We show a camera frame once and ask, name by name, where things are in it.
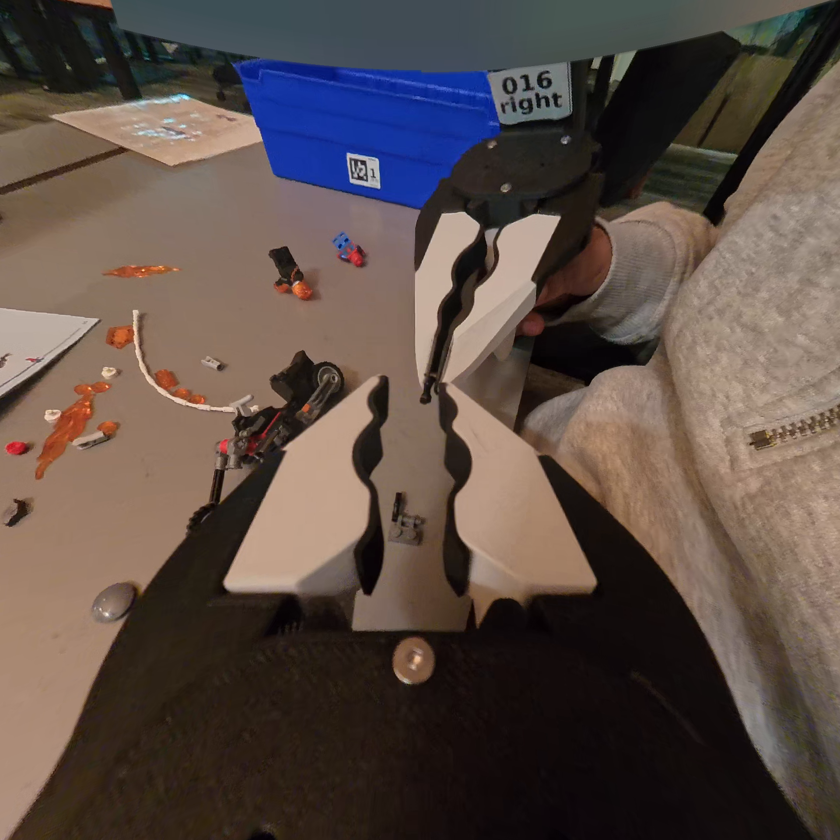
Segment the person's grey sweatshirt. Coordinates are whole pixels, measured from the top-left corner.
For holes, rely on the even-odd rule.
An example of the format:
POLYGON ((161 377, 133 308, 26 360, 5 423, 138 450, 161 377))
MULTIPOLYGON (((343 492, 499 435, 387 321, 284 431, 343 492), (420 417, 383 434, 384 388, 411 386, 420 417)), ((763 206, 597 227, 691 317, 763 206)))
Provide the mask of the person's grey sweatshirt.
POLYGON ((726 202, 652 358, 521 432, 667 574, 814 838, 838 838, 838 118, 835 66, 726 202))

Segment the large orange flame lego piece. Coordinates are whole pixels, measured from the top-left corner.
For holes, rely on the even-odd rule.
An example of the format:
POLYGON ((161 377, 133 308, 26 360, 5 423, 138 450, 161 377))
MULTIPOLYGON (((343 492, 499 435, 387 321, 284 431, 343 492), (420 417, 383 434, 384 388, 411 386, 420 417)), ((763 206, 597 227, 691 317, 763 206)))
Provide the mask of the large orange flame lego piece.
POLYGON ((42 480, 47 469, 65 453, 68 445, 84 432, 93 415, 96 395, 78 395, 78 399, 62 411, 60 420, 53 426, 36 459, 35 480, 42 480))

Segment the black and orange lego figure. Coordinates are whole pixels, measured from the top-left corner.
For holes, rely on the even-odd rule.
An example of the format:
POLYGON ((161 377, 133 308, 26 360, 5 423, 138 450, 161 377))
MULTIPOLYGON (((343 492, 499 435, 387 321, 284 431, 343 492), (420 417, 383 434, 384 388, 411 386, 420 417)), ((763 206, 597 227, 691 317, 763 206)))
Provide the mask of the black and orange lego figure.
POLYGON ((279 294, 291 293, 299 300, 309 301, 313 294, 312 288, 290 249, 287 246, 273 248, 268 252, 268 257, 277 272, 273 288, 279 294))

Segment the person's right forearm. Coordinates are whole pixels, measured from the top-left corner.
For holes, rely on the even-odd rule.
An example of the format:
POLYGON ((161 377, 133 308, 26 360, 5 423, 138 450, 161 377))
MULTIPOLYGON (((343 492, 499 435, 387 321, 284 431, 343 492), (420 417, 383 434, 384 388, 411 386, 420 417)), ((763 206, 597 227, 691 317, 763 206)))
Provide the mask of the person's right forearm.
POLYGON ((582 323, 605 341, 657 341, 681 284, 717 242, 703 215, 670 203, 643 206, 614 220, 598 217, 612 261, 599 290, 573 305, 551 326, 582 323))

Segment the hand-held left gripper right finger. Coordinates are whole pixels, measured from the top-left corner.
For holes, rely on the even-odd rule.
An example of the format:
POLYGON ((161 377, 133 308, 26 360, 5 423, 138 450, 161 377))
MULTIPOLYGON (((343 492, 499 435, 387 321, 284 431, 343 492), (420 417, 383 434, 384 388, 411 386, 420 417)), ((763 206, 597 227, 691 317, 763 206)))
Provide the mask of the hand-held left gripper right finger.
POLYGON ((446 501, 444 572, 476 624, 499 601, 590 595, 595 573, 535 450, 454 385, 438 394, 446 501))

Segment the wide blue storage bin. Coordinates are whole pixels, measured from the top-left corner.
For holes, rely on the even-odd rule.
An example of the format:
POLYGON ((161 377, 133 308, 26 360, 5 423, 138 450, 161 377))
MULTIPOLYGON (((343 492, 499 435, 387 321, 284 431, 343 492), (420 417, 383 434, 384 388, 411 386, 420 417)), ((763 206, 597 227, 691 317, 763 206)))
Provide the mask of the wide blue storage bin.
POLYGON ((421 208, 463 153, 500 131, 480 72, 235 66, 274 175, 421 208))

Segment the round grey table cap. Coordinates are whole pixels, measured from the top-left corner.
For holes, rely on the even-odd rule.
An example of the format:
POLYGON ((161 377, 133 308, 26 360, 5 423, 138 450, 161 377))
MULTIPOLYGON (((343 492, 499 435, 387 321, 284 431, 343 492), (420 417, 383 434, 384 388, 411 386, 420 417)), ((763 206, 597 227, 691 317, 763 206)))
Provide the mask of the round grey table cap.
POLYGON ((95 623, 116 623, 133 609, 139 589, 131 581, 111 584, 102 590, 91 605, 91 618, 95 623))

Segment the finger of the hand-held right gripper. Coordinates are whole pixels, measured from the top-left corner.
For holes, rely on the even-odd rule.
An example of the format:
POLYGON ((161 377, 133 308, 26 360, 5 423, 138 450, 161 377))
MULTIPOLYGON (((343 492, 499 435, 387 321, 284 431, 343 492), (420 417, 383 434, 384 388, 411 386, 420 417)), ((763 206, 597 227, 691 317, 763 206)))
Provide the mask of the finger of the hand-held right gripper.
POLYGON ((512 343, 517 326, 536 302, 535 277, 561 220, 561 216, 539 213, 497 232, 494 265, 467 293, 467 303, 444 347, 438 383, 471 375, 485 358, 512 343))
POLYGON ((415 357, 421 392, 426 374, 437 375, 436 392, 444 379, 455 328, 472 307, 486 258, 486 232, 477 220, 465 211, 440 215, 415 271, 415 357))

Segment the white paper sheet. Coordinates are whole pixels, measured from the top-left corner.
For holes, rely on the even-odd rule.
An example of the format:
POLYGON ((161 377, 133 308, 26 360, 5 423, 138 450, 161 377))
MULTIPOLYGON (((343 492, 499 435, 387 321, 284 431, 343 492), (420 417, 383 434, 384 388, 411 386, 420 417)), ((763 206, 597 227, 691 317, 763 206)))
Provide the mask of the white paper sheet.
POLYGON ((168 166, 204 161, 262 142, 252 116, 183 93, 51 118, 168 166))

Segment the person's right hand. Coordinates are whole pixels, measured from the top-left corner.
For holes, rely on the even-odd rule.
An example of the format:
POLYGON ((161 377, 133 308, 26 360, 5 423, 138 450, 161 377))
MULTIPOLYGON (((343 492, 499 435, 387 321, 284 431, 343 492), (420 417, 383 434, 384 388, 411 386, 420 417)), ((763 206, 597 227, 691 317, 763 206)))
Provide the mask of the person's right hand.
POLYGON ((582 251, 544 282, 534 309, 520 321, 515 335, 535 338, 559 322, 601 289, 612 264, 612 240, 605 227, 596 222, 582 251))

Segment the lego motorcycle model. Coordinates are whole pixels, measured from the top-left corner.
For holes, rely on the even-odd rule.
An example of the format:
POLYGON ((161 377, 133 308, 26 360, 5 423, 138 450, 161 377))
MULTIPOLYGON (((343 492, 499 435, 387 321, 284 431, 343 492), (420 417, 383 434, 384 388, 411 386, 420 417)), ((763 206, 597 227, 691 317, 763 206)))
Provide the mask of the lego motorcycle model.
POLYGON ((256 465, 286 447, 340 399, 345 382, 338 365, 315 362, 301 350, 269 384, 282 405, 235 408, 233 432, 216 446, 208 501, 190 517, 187 534, 197 530, 220 504, 228 472, 256 465))

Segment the lego instruction booklet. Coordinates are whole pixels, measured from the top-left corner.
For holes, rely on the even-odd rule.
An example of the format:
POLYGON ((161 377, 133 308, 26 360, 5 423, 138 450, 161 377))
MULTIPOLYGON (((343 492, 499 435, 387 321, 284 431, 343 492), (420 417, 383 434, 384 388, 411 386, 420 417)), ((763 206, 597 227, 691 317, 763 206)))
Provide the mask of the lego instruction booklet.
POLYGON ((98 318, 1 308, 1 397, 41 372, 99 323, 98 318))

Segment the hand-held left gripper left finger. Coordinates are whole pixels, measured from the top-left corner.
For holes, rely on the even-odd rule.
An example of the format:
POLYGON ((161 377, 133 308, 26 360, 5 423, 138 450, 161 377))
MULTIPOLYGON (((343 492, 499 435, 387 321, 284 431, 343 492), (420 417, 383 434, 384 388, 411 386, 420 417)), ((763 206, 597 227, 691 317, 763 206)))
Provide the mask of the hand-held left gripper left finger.
POLYGON ((288 445, 224 579, 227 592, 373 592, 385 536, 372 473, 388 408, 388 378, 373 376, 288 445))

